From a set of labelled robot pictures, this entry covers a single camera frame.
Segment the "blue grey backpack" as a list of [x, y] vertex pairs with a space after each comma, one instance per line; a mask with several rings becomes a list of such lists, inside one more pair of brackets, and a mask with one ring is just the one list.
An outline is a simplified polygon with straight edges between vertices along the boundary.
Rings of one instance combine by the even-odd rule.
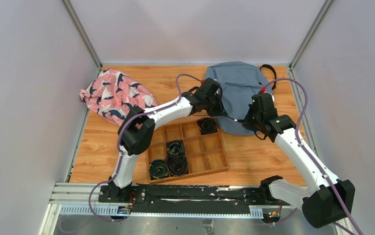
[[266, 93], [275, 100], [261, 69], [240, 61], [224, 62], [208, 67], [205, 77], [217, 81], [222, 89], [221, 101], [227, 116], [216, 117], [220, 129], [233, 136], [253, 136], [256, 131], [245, 129], [239, 122], [247, 115], [252, 96], [266, 86]]

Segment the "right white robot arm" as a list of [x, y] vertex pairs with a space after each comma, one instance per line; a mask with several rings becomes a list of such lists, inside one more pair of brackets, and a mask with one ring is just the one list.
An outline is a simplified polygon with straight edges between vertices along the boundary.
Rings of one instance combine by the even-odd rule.
[[331, 172], [307, 146], [298, 127], [288, 115], [278, 115], [270, 93], [252, 96], [243, 127], [263, 133], [292, 161], [306, 187], [286, 181], [279, 175], [261, 181], [259, 197], [265, 204], [282, 200], [303, 212], [314, 228], [351, 215], [355, 187]]

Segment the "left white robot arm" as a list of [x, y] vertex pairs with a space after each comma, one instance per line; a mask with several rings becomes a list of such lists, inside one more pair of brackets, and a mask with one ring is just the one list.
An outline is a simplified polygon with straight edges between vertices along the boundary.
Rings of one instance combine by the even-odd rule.
[[207, 78], [198, 88], [180, 92], [170, 102], [146, 109], [134, 106], [130, 110], [118, 131], [119, 155], [115, 170], [107, 182], [116, 201], [125, 202], [129, 198], [129, 186], [138, 157], [149, 148], [157, 128], [201, 111], [206, 111], [211, 117], [226, 115], [220, 91], [220, 84]]

